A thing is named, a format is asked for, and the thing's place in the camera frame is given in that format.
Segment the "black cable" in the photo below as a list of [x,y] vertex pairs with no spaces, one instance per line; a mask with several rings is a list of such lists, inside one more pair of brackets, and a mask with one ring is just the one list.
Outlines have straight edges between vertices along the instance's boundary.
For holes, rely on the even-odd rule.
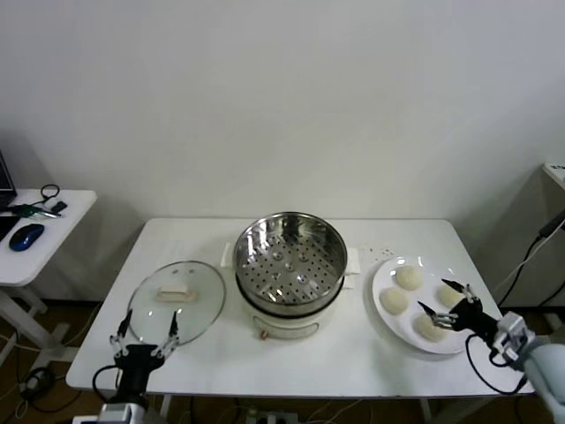
[[236,424],[237,420],[239,420],[239,415],[241,415],[241,408],[239,407],[239,399],[237,397],[233,398],[233,401],[236,404],[236,416],[233,417],[233,421],[231,422],[231,424]]
[[[533,240],[533,242],[531,243],[530,247],[528,247],[528,251],[526,252],[526,255],[524,256],[524,261],[527,261],[528,258],[530,257],[531,251],[533,250],[534,246],[538,244],[538,242],[541,240],[540,236],[537,236],[535,240]],[[522,269],[524,269],[524,265],[525,263],[523,263],[520,268],[518,269],[518,272],[516,272],[516,276],[514,277],[514,281],[512,282],[512,284],[510,285],[510,287],[508,288],[508,290],[506,291],[506,294],[504,295],[504,297],[502,298],[502,300],[500,302],[497,303],[497,307],[501,307],[502,303],[504,302],[504,300],[506,300],[506,298],[509,296],[509,294],[514,290],[514,287],[516,286],[516,283],[518,282],[518,278],[520,278],[520,274],[522,274]]]
[[72,404],[74,404],[77,400],[79,400],[80,395],[82,395],[82,391],[80,391],[79,393],[77,393],[77,396],[75,396],[74,398],[72,398],[69,402],[67,402],[64,405],[59,406],[58,408],[55,409],[43,409],[40,408],[39,406],[37,406],[33,400],[29,400],[29,404],[32,406],[33,409],[35,409],[36,411],[39,411],[40,413],[60,413],[61,411],[63,411],[63,409],[68,408],[69,406],[71,406]]
[[96,379],[98,378],[98,375],[101,372],[106,371],[108,369],[113,369],[113,368],[117,368],[117,365],[107,365],[106,367],[102,367],[98,371],[96,371],[94,373],[94,376],[92,377],[92,389],[94,390],[94,393],[96,393],[96,396],[98,396],[98,398],[100,398],[102,400],[102,402],[104,402],[105,404],[108,403],[108,399],[104,395],[102,395],[101,392],[96,387]]
[[488,360],[489,362],[494,365],[497,368],[506,368],[508,367],[512,362],[494,362],[494,356],[493,355],[488,355]]
[[5,419],[4,421],[2,421],[2,424],[8,424],[8,421],[10,421],[10,420],[14,417],[15,414],[16,414],[16,410],[13,410],[13,411],[10,413],[10,415],[8,415],[8,416],[6,417],[6,419]]
[[514,401],[514,415],[519,424],[524,424],[524,420],[522,420],[522,414],[520,413],[520,401],[524,399],[524,396],[518,396]]
[[544,306],[546,303],[548,303],[550,300],[552,300],[555,296],[557,296],[559,293],[561,293],[561,291],[565,289],[565,281],[563,281],[563,283],[559,286],[559,289],[557,289],[556,291],[554,291],[554,294],[552,294],[551,296],[549,296],[546,300],[544,300],[543,302],[541,302],[538,307],[542,307]]
[[509,396],[515,395],[527,383],[528,379],[525,377],[525,375],[523,375],[520,381],[518,382],[516,388],[513,389],[512,391],[505,391],[495,388],[491,383],[485,380],[485,378],[480,374],[480,372],[475,367],[473,359],[471,358],[471,352],[469,351],[469,342],[475,337],[478,337],[478,335],[471,334],[470,336],[467,337],[467,339],[465,340],[465,351],[467,352],[467,360],[469,360],[469,363],[471,364],[471,368],[473,368],[473,371],[475,371],[477,377],[480,379],[481,382],[486,384],[486,386],[488,386],[491,390],[494,390],[500,393],[501,395],[509,395]]

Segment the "white table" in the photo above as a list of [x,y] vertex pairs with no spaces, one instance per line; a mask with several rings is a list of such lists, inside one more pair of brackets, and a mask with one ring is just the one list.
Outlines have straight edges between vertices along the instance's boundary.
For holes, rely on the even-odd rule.
[[[130,296],[146,276],[174,261],[199,260],[222,273],[227,286],[225,307],[202,337],[178,348],[162,368],[151,374],[147,388],[150,393],[293,398],[493,395],[475,376],[464,352],[433,355],[399,339],[378,316],[368,290],[379,261],[389,255],[387,249],[393,254],[422,255],[440,267],[453,269],[456,278],[470,284],[482,298],[486,312],[500,317],[450,223],[331,221],[347,246],[359,250],[362,274],[356,288],[342,291],[335,314],[314,336],[295,341],[261,341],[243,309],[244,300],[237,291],[233,270],[219,268],[225,243],[236,240],[251,221],[149,221],[80,347],[67,383],[77,389],[90,389],[94,372],[113,363],[109,335],[116,332]],[[478,369],[492,384],[503,390],[516,386],[519,375],[492,367],[483,344],[477,341],[471,344],[471,350]],[[114,378],[112,373],[102,374],[99,387],[112,390]]]
[[[34,314],[45,312],[47,307],[30,289],[23,289],[23,287],[37,277],[45,264],[77,226],[85,213],[94,204],[96,193],[90,190],[62,190],[57,198],[68,205],[61,212],[62,217],[57,219],[48,218],[41,221],[33,218],[22,218],[10,233],[0,241],[0,316],[25,334],[36,345],[45,349],[46,352],[43,352],[40,358],[37,359],[36,366],[45,365],[54,357],[60,360],[71,360],[76,350],[65,350],[59,343],[59,340],[63,338],[69,327],[68,324],[57,325],[53,334],[49,334],[34,320]],[[18,197],[11,204],[29,204],[40,200],[41,194],[39,190],[18,189]],[[12,234],[30,223],[45,225],[45,231],[27,250],[13,252],[8,247]],[[15,289],[15,292],[32,307],[29,313],[26,313],[12,300],[9,294],[2,290],[3,287]],[[0,352],[0,365],[10,353],[15,340],[16,337],[13,335],[2,352]]]

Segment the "dough ball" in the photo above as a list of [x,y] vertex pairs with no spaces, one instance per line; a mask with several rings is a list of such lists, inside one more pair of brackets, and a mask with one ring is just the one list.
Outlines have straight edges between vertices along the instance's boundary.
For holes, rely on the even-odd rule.
[[442,304],[451,309],[463,299],[464,295],[453,290],[448,285],[444,285],[438,290],[438,297]]
[[426,314],[420,315],[414,322],[414,328],[420,336],[430,342],[438,343],[443,340],[448,332],[433,325],[432,319]]
[[417,290],[424,283],[420,270],[410,265],[397,268],[395,277],[398,285],[406,290]]
[[408,299],[396,287],[390,287],[380,292],[382,306],[392,315],[399,315],[408,308]]

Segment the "computer mouse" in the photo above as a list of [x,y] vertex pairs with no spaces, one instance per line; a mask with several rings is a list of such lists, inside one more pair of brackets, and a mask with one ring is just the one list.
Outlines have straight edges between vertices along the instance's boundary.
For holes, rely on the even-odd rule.
[[30,223],[14,232],[10,238],[10,249],[16,252],[27,250],[43,234],[45,225]]

